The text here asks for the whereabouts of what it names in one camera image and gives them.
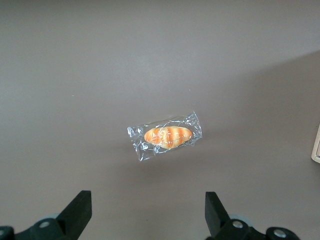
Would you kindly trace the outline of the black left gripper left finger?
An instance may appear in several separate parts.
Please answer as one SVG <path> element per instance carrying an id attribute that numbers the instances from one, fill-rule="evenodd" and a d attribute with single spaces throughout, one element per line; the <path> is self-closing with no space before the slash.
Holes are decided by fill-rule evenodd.
<path id="1" fill-rule="evenodd" d="M 56 215 L 37 221 L 16 233 L 12 226 L 0 227 L 2 240 L 77 240 L 92 217 L 92 192 L 82 190 Z"/>

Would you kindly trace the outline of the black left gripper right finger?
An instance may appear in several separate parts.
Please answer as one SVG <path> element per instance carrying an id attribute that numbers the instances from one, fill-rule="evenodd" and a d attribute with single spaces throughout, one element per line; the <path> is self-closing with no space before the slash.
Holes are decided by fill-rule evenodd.
<path id="1" fill-rule="evenodd" d="M 244 220 L 230 218 L 216 192 L 205 193 L 205 220 L 210 232 L 208 240 L 298 240 L 291 230 L 269 227 L 258 232 Z"/>

